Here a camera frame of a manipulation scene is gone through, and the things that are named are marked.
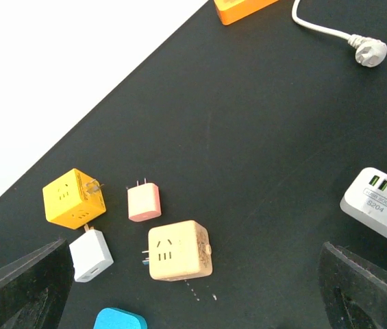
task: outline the green usb port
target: green usb port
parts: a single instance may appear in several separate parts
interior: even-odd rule
[[[374,176],[372,179],[371,179],[371,181],[370,181],[370,185],[371,186],[375,186],[376,185],[376,183],[377,183],[377,181],[379,180],[379,176]]]
[[[385,188],[387,187],[387,180],[384,180],[380,185],[379,185],[379,190],[385,191]]]

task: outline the white charger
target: white charger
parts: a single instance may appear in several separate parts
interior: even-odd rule
[[[91,281],[114,262],[103,233],[88,225],[85,233],[70,244],[70,252],[76,282]]]
[[[347,189],[341,209],[387,238],[387,174],[365,168]]]

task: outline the white background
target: white background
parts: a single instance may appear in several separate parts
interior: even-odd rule
[[[205,2],[1,0],[0,195]]]

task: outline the power strip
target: power strip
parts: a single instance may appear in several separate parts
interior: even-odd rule
[[[341,209],[387,238],[387,174],[365,168],[345,192]]]

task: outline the white cable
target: white cable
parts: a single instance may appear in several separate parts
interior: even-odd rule
[[[313,29],[314,31],[337,36],[347,40],[348,44],[356,49],[356,62],[362,66],[374,67],[382,63],[387,54],[386,43],[370,37],[360,36],[358,34],[348,34],[337,29],[330,29],[320,25],[309,23],[297,16],[298,5],[301,0],[295,0],[292,7],[292,19],[296,24]]]

